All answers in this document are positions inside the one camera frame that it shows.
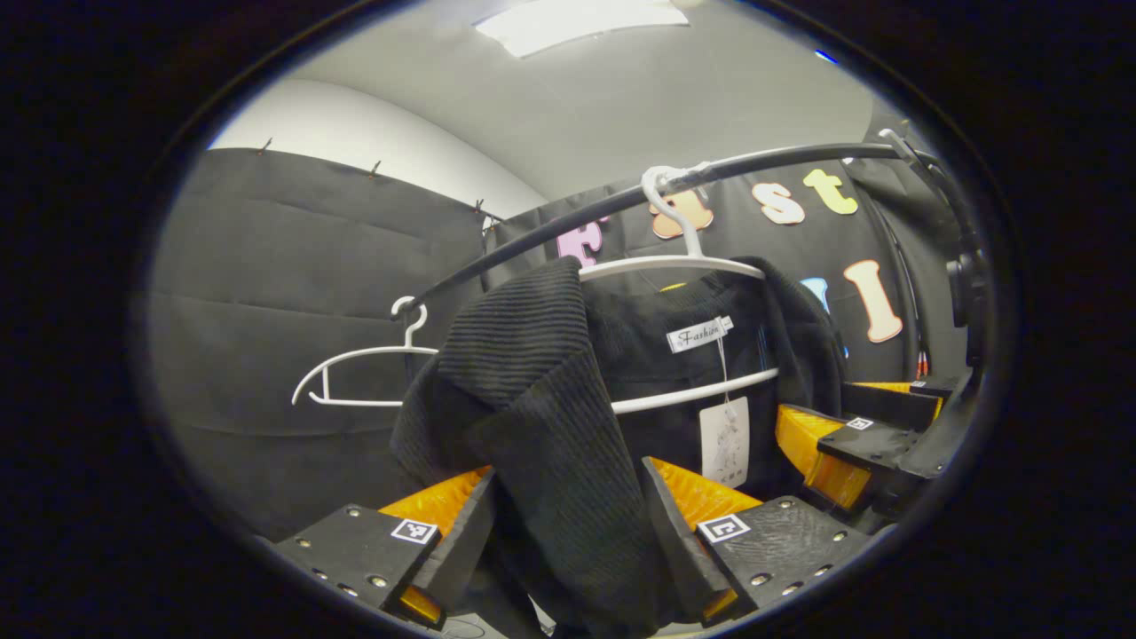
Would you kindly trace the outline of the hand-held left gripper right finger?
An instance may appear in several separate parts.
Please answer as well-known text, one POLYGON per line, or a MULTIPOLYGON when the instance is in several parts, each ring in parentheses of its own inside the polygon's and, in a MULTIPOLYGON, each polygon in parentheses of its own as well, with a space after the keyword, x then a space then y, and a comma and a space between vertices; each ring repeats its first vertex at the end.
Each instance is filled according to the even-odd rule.
POLYGON ((872 541, 796 496, 757 501, 650 456, 641 478, 679 604, 698 622, 763 614, 828 581, 872 541))

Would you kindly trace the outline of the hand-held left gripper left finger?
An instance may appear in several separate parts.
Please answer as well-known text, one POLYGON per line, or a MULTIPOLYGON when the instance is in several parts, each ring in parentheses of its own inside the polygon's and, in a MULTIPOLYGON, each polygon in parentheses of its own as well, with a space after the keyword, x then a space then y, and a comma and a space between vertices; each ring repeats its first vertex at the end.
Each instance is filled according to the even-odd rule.
POLYGON ((321 590, 362 609, 438 630, 462 605, 493 520, 484 466, 373 509, 346 504, 272 551, 321 590))

